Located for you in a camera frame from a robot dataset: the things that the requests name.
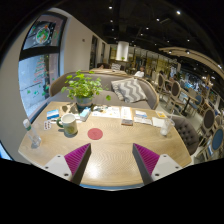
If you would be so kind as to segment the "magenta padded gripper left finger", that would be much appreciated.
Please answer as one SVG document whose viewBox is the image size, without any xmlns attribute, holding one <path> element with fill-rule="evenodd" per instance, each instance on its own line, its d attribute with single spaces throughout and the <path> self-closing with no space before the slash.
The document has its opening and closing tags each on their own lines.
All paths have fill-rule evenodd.
<svg viewBox="0 0 224 224">
<path fill-rule="evenodd" d="M 79 185 L 91 155 L 91 144 L 85 144 L 66 155 L 56 155 L 43 169 Z"/>
</svg>

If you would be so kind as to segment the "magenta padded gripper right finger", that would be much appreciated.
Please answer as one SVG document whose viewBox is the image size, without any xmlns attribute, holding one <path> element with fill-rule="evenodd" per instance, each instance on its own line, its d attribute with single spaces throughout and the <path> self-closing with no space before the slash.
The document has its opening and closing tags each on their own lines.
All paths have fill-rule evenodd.
<svg viewBox="0 0 224 224">
<path fill-rule="evenodd" d="M 145 185 L 182 169 L 168 154 L 158 155 L 136 143 L 132 153 Z"/>
</svg>

